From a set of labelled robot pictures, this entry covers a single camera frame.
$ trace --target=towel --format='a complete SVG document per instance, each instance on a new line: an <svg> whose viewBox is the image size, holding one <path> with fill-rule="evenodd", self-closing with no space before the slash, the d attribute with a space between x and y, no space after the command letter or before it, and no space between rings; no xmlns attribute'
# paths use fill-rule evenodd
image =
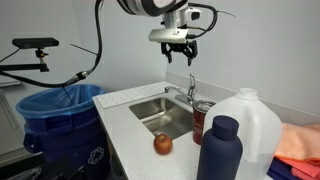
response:
<svg viewBox="0 0 320 180"><path fill-rule="evenodd" d="M283 123L275 157L292 166L303 180L320 180L320 124L296 126Z"/></svg>

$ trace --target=water bottle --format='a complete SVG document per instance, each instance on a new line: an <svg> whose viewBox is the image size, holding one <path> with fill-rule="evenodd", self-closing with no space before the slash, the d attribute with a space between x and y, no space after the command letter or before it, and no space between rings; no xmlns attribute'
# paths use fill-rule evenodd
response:
<svg viewBox="0 0 320 180"><path fill-rule="evenodd" d="M242 155L237 136L239 123L228 116L216 116L203 136L197 180L234 180Z"/></svg>

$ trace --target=sink basin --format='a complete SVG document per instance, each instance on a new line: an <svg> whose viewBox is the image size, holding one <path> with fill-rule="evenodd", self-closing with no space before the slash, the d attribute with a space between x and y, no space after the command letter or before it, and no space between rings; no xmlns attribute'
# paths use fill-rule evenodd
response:
<svg viewBox="0 0 320 180"><path fill-rule="evenodd" d="M154 135L164 132L175 139L190 132L193 127L192 113L166 98L154 99L129 108Z"/></svg>

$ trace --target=red cup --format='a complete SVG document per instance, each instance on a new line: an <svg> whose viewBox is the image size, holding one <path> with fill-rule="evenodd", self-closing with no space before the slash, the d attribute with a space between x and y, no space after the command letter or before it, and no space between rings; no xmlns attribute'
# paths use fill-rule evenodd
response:
<svg viewBox="0 0 320 180"><path fill-rule="evenodd" d="M212 101L195 101L193 103L193 141L199 145L202 142L204 118L215 104Z"/></svg>

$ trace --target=faucet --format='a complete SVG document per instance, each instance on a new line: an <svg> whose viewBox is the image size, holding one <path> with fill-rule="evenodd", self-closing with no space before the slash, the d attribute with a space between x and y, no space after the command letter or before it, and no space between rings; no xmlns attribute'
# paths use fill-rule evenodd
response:
<svg viewBox="0 0 320 180"><path fill-rule="evenodd" d="M190 74L190 85L189 85L188 93L185 93L185 92L181 91L179 88L176 88L173 86L167 86L164 88L165 93L168 93L169 90L175 90L175 91L179 92L180 94L176 95L175 98L192 107L192 104L194 102L194 96L197 91L196 81L195 81L194 76L192 74Z"/></svg>

